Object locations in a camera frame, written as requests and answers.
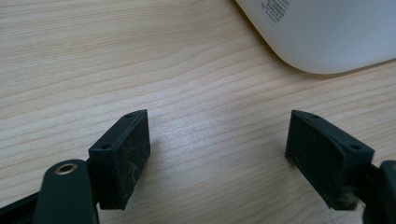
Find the round hole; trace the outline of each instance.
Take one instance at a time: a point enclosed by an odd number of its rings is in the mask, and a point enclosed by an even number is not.
[[[67,163],[64,164],[55,170],[56,175],[67,175],[72,173],[74,170],[77,169],[77,165],[75,163]]]
[[[361,149],[361,147],[360,147],[360,146],[357,146],[357,145],[352,145],[352,146],[350,146],[350,147],[352,147],[353,149],[356,149],[356,150],[360,150],[360,149]]]
[[[101,149],[109,149],[109,148],[111,148],[111,145],[102,145],[101,146]]]

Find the tabletop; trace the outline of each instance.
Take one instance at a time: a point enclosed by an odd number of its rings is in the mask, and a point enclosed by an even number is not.
[[[280,60],[233,0],[0,2],[0,206],[51,165],[88,159],[148,110],[151,155],[101,223],[361,223],[285,158],[290,111],[396,160],[396,61],[315,75]]]

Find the label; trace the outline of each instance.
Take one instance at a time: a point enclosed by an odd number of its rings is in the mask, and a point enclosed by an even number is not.
[[[290,6],[288,0],[265,0],[260,1],[260,8],[274,23],[279,23],[285,16],[286,10]]]

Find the white plastic bottle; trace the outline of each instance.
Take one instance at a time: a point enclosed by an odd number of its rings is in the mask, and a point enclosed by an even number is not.
[[[236,0],[274,52],[310,73],[396,58],[396,0]]]

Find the white object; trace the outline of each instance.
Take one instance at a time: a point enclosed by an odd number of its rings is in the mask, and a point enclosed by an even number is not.
[[[396,58],[396,0],[236,0],[274,52],[310,73]]]

